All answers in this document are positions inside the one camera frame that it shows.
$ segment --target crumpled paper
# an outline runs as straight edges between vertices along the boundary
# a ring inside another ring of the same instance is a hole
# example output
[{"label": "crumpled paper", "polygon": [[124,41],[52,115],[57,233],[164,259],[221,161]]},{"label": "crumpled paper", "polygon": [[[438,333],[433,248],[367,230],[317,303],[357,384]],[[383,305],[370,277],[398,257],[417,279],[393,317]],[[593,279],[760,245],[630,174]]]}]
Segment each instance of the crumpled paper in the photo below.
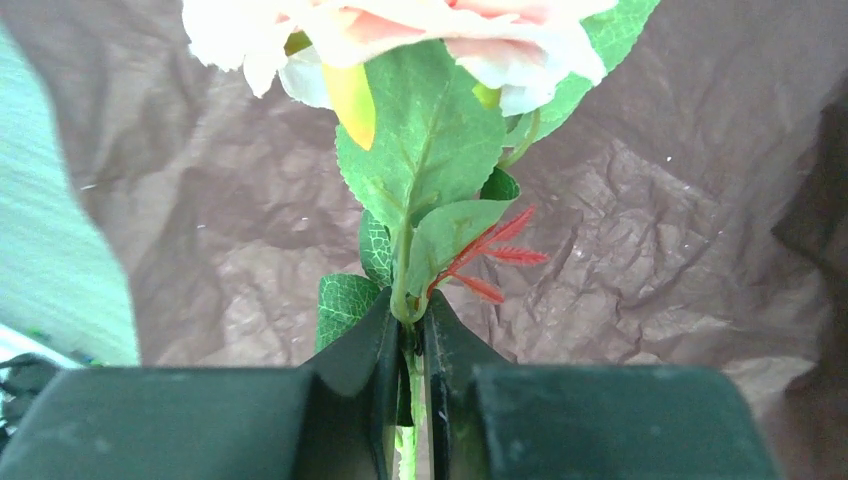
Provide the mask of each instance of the crumpled paper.
[{"label": "crumpled paper", "polygon": [[[332,113],[279,84],[254,98],[240,73],[190,58],[180,2],[0,5],[129,277],[144,362],[309,358],[319,278],[359,269]],[[844,0],[661,3],[630,57],[514,169],[514,208],[538,206],[525,246],[552,261],[476,265],[508,299],[449,286],[466,324],[522,363],[720,368],[791,478],[848,478],[848,429],[810,433],[784,401],[832,308],[816,266],[771,233],[815,163],[846,24]]]}]

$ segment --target flower stem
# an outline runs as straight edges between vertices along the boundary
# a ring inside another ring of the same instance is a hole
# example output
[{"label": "flower stem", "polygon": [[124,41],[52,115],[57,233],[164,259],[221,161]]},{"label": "flower stem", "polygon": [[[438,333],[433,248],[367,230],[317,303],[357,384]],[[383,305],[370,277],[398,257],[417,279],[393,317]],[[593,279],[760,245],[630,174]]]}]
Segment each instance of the flower stem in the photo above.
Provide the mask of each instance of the flower stem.
[{"label": "flower stem", "polygon": [[505,156],[498,162],[498,168],[501,170],[506,170],[515,165],[515,162],[519,161],[521,157],[527,153],[527,149],[530,148],[530,145],[533,145],[533,142],[536,141],[536,135],[539,134],[539,126],[542,123],[542,114],[539,113],[539,109],[536,109],[533,110],[531,115],[533,117],[531,119],[530,130],[527,132],[527,136],[524,137],[524,141],[521,142],[521,145],[514,148],[509,155]]},{"label": "flower stem", "polygon": [[425,293],[424,295],[421,295],[421,297],[418,299],[418,307],[415,309],[415,313],[412,314],[412,323],[421,320],[421,318],[424,316],[424,313],[427,312],[427,305],[429,303],[430,298],[427,296],[427,294]]},{"label": "flower stem", "polygon": [[398,477],[400,480],[415,480],[418,459],[418,436],[421,426],[427,420],[427,409],[421,400],[421,387],[424,385],[423,365],[421,357],[414,352],[404,352],[406,364],[409,366],[410,398],[412,400],[413,427],[398,427],[400,435],[397,438],[397,450],[400,452]]}]

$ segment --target green leaf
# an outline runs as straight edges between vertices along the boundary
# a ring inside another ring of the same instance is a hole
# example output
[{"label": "green leaf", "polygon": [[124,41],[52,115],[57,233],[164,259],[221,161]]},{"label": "green leaf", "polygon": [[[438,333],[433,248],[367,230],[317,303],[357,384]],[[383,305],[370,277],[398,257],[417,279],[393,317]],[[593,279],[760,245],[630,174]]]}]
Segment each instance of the green leaf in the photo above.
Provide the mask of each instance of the green leaf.
[{"label": "green leaf", "polygon": [[391,50],[368,62],[366,73],[377,135],[366,152],[337,129],[339,168],[356,199],[399,241],[399,229],[434,208],[473,198],[498,162],[505,126],[439,41]]},{"label": "green leaf", "polygon": [[430,212],[412,237],[409,293],[421,297],[469,243],[498,223],[521,189],[508,173],[495,169],[480,200],[465,200]]},{"label": "green leaf", "polygon": [[321,278],[318,286],[315,353],[356,325],[379,294],[380,287],[376,283],[359,275],[333,273]]},{"label": "green leaf", "polygon": [[392,284],[392,245],[389,231],[368,210],[359,221],[359,261],[365,275],[380,287]]},{"label": "green leaf", "polygon": [[[619,0],[615,8],[583,20],[583,28],[603,59],[607,73],[613,71],[630,53],[659,3],[660,0]],[[554,99],[540,109],[542,121],[536,140],[547,137],[559,128],[591,89],[592,82],[574,74],[560,82]],[[518,126],[507,135],[504,145],[520,145],[529,129],[530,115],[524,114]]]}]

